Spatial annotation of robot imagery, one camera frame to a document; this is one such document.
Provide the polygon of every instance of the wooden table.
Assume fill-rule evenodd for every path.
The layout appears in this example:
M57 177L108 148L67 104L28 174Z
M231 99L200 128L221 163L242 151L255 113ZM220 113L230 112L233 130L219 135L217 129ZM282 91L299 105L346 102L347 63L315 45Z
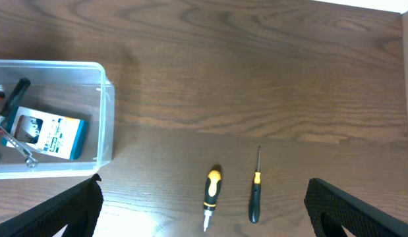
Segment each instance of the wooden table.
M0 0L0 59L96 61L114 83L96 236L314 236L303 203L313 177L408 223L399 14L286 0ZM203 233L217 163L223 188ZM0 223L84 179L0 180Z

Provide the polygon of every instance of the screwdriver handle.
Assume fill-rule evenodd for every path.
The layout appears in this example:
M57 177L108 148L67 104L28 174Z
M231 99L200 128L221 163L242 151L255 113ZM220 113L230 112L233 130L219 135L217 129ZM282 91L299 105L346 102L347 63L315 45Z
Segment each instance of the screwdriver handle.
M30 86L31 82L27 78L21 78L18 84L13 89L12 94L6 101L5 106L3 106L0 115L3 117L8 117L12 110L19 104L22 96L25 94L26 90Z
M261 173L255 172L254 183L252 184L252 195L249 201L249 220L252 223L259 221L260 200L261 200Z
M213 211L216 209L218 194L221 188L221 174L217 170L210 171L205 183L204 209Z

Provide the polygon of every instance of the screwdriver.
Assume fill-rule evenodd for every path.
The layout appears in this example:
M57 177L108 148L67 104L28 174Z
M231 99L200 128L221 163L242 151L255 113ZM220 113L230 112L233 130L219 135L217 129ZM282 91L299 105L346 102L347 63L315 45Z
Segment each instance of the screwdriver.
M213 169L210 171L205 183L205 200L204 200L204 232L210 224L210 218L216 209L216 202L221 188L221 174Z
M258 164L256 167L254 183L252 184L252 194L249 201L249 220L252 223L259 221L261 200L261 146L258 148Z

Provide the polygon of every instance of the plastic bin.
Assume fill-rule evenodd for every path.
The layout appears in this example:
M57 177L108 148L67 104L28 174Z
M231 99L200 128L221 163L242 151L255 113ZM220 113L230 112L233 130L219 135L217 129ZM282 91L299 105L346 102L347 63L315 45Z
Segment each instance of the plastic bin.
M39 161L35 168L28 168L16 149L0 142L0 179L86 176L111 162L115 90L100 64L0 60L0 90L6 95L23 77L31 86L20 106L85 120L88 131L77 160L33 153Z

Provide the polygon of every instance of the brown wood grain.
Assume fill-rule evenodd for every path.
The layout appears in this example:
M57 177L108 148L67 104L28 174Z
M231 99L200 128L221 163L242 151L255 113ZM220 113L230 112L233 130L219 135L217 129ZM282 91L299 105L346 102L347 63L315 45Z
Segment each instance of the brown wood grain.
M314 1L0 1L0 59L96 61L115 84L96 236L314 236L303 204L313 177L408 222L399 14ZM258 144L262 215L251 224ZM223 187L203 234L216 163ZM84 179L0 180L0 223Z

